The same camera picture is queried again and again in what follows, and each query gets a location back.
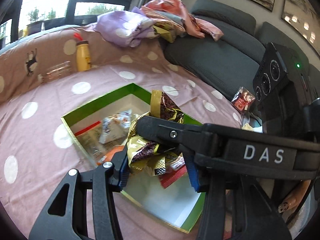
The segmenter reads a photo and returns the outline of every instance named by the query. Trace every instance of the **coral pink cloth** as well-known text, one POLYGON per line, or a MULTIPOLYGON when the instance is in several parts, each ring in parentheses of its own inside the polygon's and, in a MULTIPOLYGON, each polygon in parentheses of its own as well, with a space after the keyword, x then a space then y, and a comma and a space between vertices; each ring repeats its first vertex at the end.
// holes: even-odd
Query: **coral pink cloth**
POLYGON ((145 4, 146 7, 162 12, 168 12, 180 16, 184 19, 184 27, 191 36, 204 38, 204 33, 208 33, 217 41, 223 35, 223 32, 213 24, 194 18, 187 10, 181 0, 152 0, 145 4))

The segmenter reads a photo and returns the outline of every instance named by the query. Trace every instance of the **pink polka dot sofa cover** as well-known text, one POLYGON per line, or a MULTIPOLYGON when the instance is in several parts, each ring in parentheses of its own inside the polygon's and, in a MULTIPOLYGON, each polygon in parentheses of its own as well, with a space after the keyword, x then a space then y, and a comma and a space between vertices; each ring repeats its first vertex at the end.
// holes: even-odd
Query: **pink polka dot sofa cover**
MULTIPOLYGON (((30 39, 0 55, 0 200, 26 237, 68 170, 92 168, 76 152, 60 117, 132 82, 148 91, 165 91, 201 123, 240 128, 241 116, 230 102, 184 68, 170 64, 157 39, 120 48, 86 26, 30 39), (86 72, 76 71, 76 32, 89 41, 94 68, 86 72), (39 74, 65 61, 70 61, 71 75, 40 84, 39 74)), ((125 240, 196 237, 197 225, 185 234, 153 220, 120 194, 115 194, 115 203, 125 240)), ((92 225, 90 212, 88 224, 92 225)), ((89 226, 89 236, 93 234, 89 226)))

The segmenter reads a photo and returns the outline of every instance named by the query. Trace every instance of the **yellow bottle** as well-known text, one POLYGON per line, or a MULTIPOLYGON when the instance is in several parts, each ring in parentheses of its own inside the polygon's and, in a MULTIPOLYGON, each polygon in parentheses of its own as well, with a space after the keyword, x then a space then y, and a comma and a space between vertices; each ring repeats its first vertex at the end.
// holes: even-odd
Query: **yellow bottle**
POLYGON ((79 72, 91 69, 88 41, 79 41, 77 43, 77 68, 79 72))

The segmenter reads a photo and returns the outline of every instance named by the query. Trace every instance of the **wall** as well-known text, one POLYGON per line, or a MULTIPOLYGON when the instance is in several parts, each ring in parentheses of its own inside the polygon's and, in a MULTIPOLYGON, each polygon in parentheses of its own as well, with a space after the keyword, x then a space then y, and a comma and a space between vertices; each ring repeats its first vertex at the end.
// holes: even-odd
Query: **wall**
MULTIPOLYGON (((182 0, 183 3, 190 10, 196 0, 182 0)), ((317 53, 307 44, 307 41, 303 36, 297 33, 291 26, 289 26, 284 20, 281 19, 284 0, 275 0, 273 11, 270 12, 260 5, 255 4, 249 0, 216 0, 251 14, 257 21, 256 31, 262 25, 263 22, 269 22, 273 26, 288 35, 294 40, 297 45, 307 55, 309 62, 320 70, 320 59, 317 53)))

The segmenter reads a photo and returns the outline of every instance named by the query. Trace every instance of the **purple fabric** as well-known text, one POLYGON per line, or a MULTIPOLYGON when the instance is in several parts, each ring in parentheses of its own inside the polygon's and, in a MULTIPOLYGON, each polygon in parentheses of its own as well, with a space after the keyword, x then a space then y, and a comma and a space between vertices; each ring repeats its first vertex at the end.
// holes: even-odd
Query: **purple fabric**
POLYGON ((98 16, 93 29, 106 41, 121 47, 136 47, 142 38, 154 37, 154 21, 137 7, 129 11, 112 11, 98 16))

